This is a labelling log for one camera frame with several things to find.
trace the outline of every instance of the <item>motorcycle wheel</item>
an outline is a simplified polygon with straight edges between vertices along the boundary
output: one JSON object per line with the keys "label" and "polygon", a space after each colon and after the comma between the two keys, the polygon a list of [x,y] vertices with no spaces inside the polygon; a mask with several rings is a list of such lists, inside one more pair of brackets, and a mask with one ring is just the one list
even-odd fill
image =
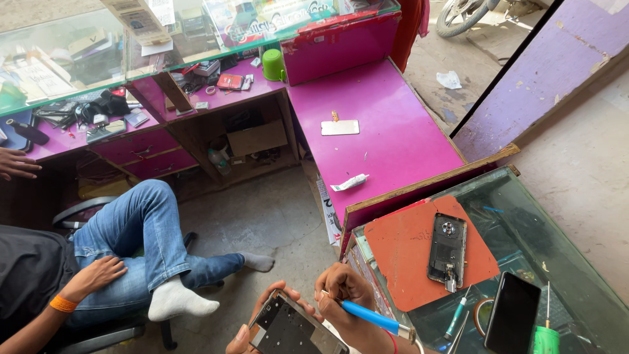
{"label": "motorcycle wheel", "polygon": [[[460,35],[472,28],[487,12],[487,0],[450,0],[437,18],[437,34],[444,38]],[[452,21],[458,16],[463,18],[463,22],[453,25]]]}

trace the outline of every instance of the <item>blue jeans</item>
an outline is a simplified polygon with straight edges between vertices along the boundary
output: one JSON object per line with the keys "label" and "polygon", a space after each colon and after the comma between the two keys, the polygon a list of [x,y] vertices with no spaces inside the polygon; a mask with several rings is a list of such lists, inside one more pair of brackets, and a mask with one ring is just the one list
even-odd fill
{"label": "blue jeans", "polygon": [[[66,324],[81,328],[116,319],[147,307],[152,291],[179,274],[187,288],[219,282],[239,271],[245,261],[232,253],[209,258],[186,252],[177,200],[170,186],[143,181],[105,205],[73,236],[81,269],[107,255],[120,257],[129,269],[122,277],[88,295]],[[144,257],[131,258],[144,245]]]}

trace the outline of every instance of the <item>knee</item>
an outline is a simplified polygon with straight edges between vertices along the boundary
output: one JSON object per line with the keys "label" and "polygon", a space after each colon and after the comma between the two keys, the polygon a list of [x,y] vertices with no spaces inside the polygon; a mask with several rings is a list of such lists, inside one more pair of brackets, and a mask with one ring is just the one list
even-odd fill
{"label": "knee", "polygon": [[154,198],[174,197],[168,183],[160,180],[145,180],[133,187],[133,189],[142,194],[151,195]]}

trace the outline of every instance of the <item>plastic bottle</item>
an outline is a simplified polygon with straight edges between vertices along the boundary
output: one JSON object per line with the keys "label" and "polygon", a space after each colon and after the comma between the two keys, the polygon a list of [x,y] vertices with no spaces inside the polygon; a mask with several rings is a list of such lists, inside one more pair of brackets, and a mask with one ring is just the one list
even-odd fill
{"label": "plastic bottle", "polygon": [[46,144],[48,140],[50,140],[50,138],[46,134],[42,133],[32,125],[19,123],[14,121],[13,119],[7,120],[6,123],[15,129],[16,134],[27,138],[37,145]]}
{"label": "plastic bottle", "polygon": [[223,176],[227,176],[231,172],[231,166],[225,161],[220,151],[208,149],[208,158]]}

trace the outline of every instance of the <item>office chair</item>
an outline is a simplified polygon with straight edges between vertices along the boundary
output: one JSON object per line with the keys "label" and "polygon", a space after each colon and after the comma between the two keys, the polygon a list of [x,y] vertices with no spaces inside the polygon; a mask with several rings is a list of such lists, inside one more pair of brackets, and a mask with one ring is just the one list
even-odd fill
{"label": "office chair", "polygon": [[[83,227],[85,222],[67,221],[69,218],[86,210],[106,205],[113,202],[117,197],[97,197],[79,203],[53,218],[53,226],[56,229],[77,230]],[[187,248],[190,242],[196,237],[196,233],[188,232],[184,237],[184,245]],[[222,287],[225,283],[218,282],[216,285]],[[88,354],[116,345],[122,341],[138,338],[144,335],[145,325],[148,317],[144,313],[136,316],[115,319],[105,323],[91,326],[78,331],[69,329],[59,329],[57,334],[46,344],[40,353],[46,354]],[[170,320],[160,322],[162,332],[162,342],[166,350],[177,348],[177,342],[172,340],[170,330]]]}

